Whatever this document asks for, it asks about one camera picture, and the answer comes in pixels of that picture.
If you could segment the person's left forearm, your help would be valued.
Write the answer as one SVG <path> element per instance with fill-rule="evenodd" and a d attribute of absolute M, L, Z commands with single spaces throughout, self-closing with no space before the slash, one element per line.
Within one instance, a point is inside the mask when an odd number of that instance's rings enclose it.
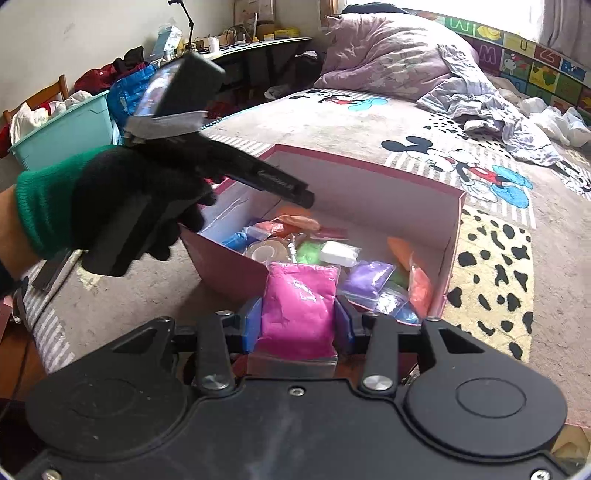
<path fill-rule="evenodd" d="M 12 293 L 22 275 L 38 264 L 17 210 L 16 186 L 1 193 L 1 297 Z"/>

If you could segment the black green gloved left hand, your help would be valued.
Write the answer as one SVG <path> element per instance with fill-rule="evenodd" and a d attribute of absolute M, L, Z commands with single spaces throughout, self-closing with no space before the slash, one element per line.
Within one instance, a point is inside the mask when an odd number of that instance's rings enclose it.
<path fill-rule="evenodd" d="M 104 146 L 16 180 L 16 208 L 32 250 L 49 259 L 65 249 L 88 250 L 135 196 L 193 200 L 215 195 L 192 160 L 166 147 Z"/>

